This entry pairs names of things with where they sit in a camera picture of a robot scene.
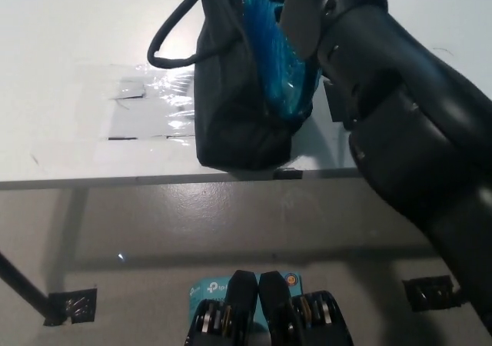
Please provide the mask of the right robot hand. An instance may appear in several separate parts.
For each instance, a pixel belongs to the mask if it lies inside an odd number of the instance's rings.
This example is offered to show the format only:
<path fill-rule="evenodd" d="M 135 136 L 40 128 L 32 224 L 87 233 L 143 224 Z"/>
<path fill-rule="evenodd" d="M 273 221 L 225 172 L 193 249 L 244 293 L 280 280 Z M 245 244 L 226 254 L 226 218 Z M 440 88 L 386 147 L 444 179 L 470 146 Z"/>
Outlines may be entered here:
<path fill-rule="evenodd" d="M 321 20 L 327 0 L 271 0 L 282 2 L 279 25 L 299 58 L 306 60 L 316 51 L 321 37 Z"/>

